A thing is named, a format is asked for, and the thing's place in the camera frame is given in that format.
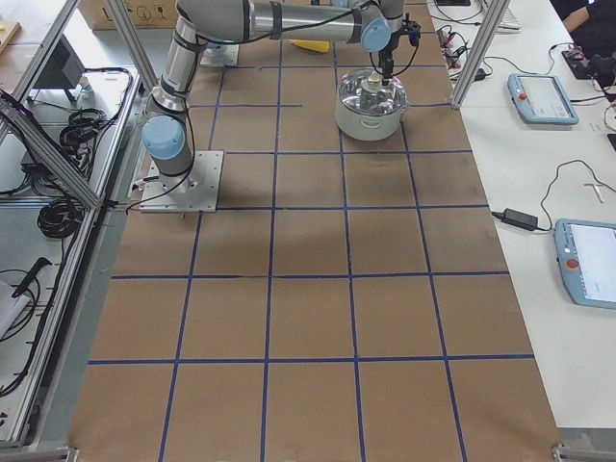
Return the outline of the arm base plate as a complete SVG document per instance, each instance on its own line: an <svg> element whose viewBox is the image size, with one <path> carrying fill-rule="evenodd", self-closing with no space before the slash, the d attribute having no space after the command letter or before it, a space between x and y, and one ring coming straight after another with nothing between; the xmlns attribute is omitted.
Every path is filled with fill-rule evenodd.
<svg viewBox="0 0 616 462"><path fill-rule="evenodd" d="M200 65L206 67L236 67L240 46L237 44L208 44L202 54Z"/></svg>
<svg viewBox="0 0 616 462"><path fill-rule="evenodd" d="M197 151L192 171L184 181L182 176L160 175L151 161L148 173L157 179L144 185L138 210L145 213L215 212L223 155L222 151Z"/></svg>

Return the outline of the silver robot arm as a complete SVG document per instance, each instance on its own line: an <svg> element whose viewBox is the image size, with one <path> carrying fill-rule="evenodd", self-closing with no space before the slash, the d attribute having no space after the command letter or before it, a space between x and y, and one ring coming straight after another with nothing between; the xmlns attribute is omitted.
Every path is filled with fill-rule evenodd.
<svg viewBox="0 0 616 462"><path fill-rule="evenodd" d="M299 39L360 44L378 59L376 74L396 78L401 38L420 43L421 27L401 1L340 1L334 6L283 1L178 1L167 64L148 95L141 142L158 170L161 196L188 199L202 176L189 134L190 94L200 66L234 66L243 45Z"/></svg>

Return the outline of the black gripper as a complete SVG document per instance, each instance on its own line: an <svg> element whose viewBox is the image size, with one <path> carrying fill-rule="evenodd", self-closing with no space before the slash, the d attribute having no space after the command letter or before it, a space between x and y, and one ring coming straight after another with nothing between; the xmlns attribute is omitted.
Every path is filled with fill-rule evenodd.
<svg viewBox="0 0 616 462"><path fill-rule="evenodd" d="M398 30L398 38L407 38L411 46L420 45L420 24L412 20L407 13L401 22ZM390 81L394 74L394 59L391 52L378 52L378 69L381 75L381 82Z"/></svg>

